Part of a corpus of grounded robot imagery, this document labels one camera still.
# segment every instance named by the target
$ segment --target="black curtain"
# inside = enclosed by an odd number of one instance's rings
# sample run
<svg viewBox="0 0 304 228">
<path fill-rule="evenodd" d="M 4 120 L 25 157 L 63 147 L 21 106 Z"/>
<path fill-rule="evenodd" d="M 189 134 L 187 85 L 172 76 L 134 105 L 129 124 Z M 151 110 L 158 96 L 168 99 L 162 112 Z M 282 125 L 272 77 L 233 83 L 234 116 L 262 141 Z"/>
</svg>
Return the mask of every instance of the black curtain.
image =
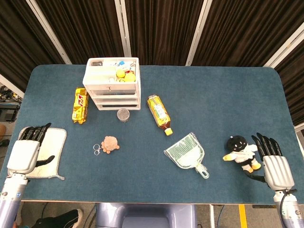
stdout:
<svg viewBox="0 0 304 228">
<path fill-rule="evenodd" d="M 185 65 L 202 0 L 126 0 L 132 56 L 141 65 Z"/>
<path fill-rule="evenodd" d="M 261 67 L 303 21 L 303 0 L 213 0 L 192 65 Z"/>
<path fill-rule="evenodd" d="M 26 1 L 0 5 L 0 74 L 25 91 L 37 65 L 64 62 Z"/>
<path fill-rule="evenodd" d="M 123 57 L 114 0 L 37 0 L 73 64 Z"/>
<path fill-rule="evenodd" d="M 294 125 L 304 122 L 304 41 L 275 68 L 279 73 Z"/>
</svg>

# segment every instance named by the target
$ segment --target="bottle label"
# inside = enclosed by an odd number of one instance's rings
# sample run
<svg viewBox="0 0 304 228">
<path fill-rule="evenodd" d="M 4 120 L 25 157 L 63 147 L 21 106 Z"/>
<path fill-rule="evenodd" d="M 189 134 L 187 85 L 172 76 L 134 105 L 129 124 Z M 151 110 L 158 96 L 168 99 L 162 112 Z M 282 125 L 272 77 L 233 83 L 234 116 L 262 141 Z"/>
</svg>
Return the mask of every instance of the bottle label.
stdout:
<svg viewBox="0 0 304 228">
<path fill-rule="evenodd" d="M 165 113 L 164 109 L 162 108 L 161 104 L 155 105 L 154 109 L 160 119 L 166 118 L 166 113 Z"/>
</svg>

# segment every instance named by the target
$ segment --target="blue table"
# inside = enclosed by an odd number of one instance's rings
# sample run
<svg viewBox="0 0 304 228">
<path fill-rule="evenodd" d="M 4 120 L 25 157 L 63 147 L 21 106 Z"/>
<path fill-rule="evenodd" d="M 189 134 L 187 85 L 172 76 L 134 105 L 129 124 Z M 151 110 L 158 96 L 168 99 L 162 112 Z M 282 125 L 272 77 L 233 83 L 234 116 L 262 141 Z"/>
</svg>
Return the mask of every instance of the blue table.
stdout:
<svg viewBox="0 0 304 228">
<path fill-rule="evenodd" d="M 229 136 L 242 135 L 252 144 L 250 136 L 260 132 L 280 143 L 299 190 L 298 202 L 304 202 L 303 159 L 275 70 L 141 66 L 140 111 L 131 111 L 130 120 L 122 123 L 116 111 L 98 111 L 90 100 L 87 121 L 79 125 L 71 114 L 84 73 L 84 65 L 43 65 L 32 72 L 0 181 L 20 130 L 48 122 L 67 131 L 59 166 L 66 179 L 31 180 L 25 200 L 273 204 L 274 192 L 266 184 L 246 177 L 234 161 L 222 160 Z M 171 136 L 156 126 L 146 105 L 152 94 L 161 97 L 171 116 Z M 190 132 L 205 150 L 209 179 L 178 168 L 163 153 Z M 93 145 L 106 135 L 117 137 L 120 150 L 95 156 Z"/>
</svg>

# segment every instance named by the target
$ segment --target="tennis ball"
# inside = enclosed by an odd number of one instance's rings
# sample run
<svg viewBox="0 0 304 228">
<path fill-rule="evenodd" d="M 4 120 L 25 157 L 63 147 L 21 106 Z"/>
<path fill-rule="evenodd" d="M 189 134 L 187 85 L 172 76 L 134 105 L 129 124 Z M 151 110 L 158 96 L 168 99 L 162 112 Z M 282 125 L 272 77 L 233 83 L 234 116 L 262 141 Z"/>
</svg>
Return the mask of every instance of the tennis ball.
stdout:
<svg viewBox="0 0 304 228">
<path fill-rule="evenodd" d="M 125 76 L 125 73 L 124 73 L 123 70 L 118 69 L 118 70 L 116 71 L 116 76 L 119 77 L 119 78 L 122 78 L 122 77 Z"/>
<path fill-rule="evenodd" d="M 135 74 L 133 73 L 128 73 L 124 77 L 125 82 L 135 82 Z"/>
</svg>

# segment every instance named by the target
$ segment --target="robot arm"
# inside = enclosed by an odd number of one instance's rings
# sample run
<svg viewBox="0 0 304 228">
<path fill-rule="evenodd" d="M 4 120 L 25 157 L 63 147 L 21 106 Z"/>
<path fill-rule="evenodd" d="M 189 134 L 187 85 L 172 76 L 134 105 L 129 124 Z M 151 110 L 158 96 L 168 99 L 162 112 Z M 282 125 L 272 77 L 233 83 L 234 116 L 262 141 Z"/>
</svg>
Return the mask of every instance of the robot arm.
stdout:
<svg viewBox="0 0 304 228">
<path fill-rule="evenodd" d="M 292 194 L 296 189 L 291 170 L 286 157 L 282 155 L 279 144 L 272 138 L 268 139 L 260 133 L 252 135 L 257 145 L 258 153 L 263 162 L 265 176 L 247 173 L 247 176 L 261 182 L 266 182 L 275 191 L 274 201 L 284 228 L 303 228 L 304 220 L 298 207 L 296 197 Z"/>
<path fill-rule="evenodd" d="M 28 183 L 25 174 L 54 159 L 54 156 L 51 156 L 47 160 L 37 161 L 40 146 L 50 125 L 51 123 L 48 123 L 42 127 L 27 128 L 13 146 L 7 165 L 13 174 L 6 178 L 0 194 L 0 228 L 13 226 L 25 186 Z"/>
</svg>

